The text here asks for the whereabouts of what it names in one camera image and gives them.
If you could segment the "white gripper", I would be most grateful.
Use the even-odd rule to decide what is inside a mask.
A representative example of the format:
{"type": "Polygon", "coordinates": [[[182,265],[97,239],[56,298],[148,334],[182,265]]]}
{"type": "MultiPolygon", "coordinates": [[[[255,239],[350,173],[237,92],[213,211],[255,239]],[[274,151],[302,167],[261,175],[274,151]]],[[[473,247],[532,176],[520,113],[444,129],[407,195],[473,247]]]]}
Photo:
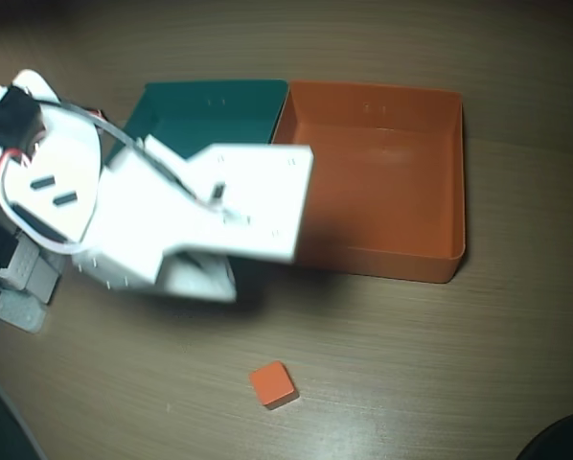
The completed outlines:
{"type": "Polygon", "coordinates": [[[234,302],[236,282],[226,257],[165,255],[171,218],[191,203],[138,154],[121,152],[103,170],[86,248],[74,256],[74,266],[108,289],[234,302]]]}

